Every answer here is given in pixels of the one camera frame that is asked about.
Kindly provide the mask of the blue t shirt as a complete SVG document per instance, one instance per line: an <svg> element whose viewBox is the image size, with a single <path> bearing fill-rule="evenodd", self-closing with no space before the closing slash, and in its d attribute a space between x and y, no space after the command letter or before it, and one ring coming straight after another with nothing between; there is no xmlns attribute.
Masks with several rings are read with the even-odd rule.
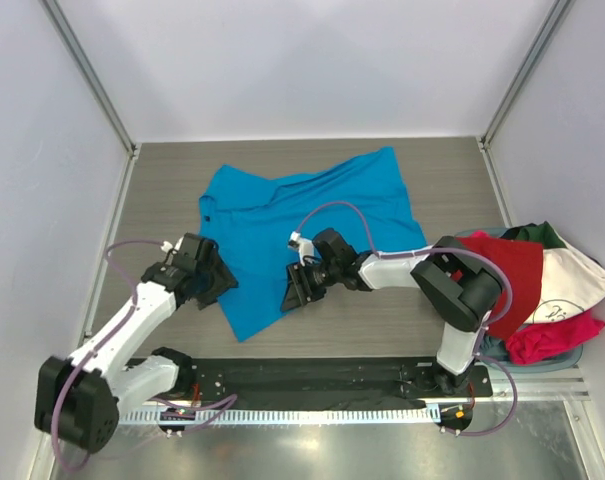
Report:
<svg viewBox="0 0 605 480"><path fill-rule="evenodd" d="M238 281L219 304L240 342L283 316L286 267L298 258L287 243L296 228L308 238L333 228L356 251L427 244L390 147L276 179L224 165L200 197L199 212L201 235L218 244Z"/></svg>

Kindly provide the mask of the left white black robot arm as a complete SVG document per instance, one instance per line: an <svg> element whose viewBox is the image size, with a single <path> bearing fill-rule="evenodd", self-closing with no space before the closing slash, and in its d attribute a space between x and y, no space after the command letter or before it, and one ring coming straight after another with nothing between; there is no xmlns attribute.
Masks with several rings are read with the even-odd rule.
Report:
<svg viewBox="0 0 605 480"><path fill-rule="evenodd" d="M177 398L195 386L194 361L177 350L160 347L140 364L128 363L184 304L204 309L238 282L212 239L186 233L158 246L163 258L126 281L130 297L102 329L66 357L41 365L34 425L53 443L96 454L121 417L154 397Z"/></svg>

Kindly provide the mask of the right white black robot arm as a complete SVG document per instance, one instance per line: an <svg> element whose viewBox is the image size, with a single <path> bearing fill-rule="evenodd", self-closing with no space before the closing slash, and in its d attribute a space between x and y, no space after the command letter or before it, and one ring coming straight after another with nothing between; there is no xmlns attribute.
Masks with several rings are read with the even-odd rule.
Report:
<svg viewBox="0 0 605 480"><path fill-rule="evenodd" d="M341 284L351 291L418 288L445 322L427 385L447 396L465 391L479 357L479 345L506 296L503 316L513 300L506 274L491 260L445 236L431 247L402 252L358 252L328 228L309 240L297 231L289 247L299 260L286 267L287 288L281 310L289 312L322 299Z"/></svg>

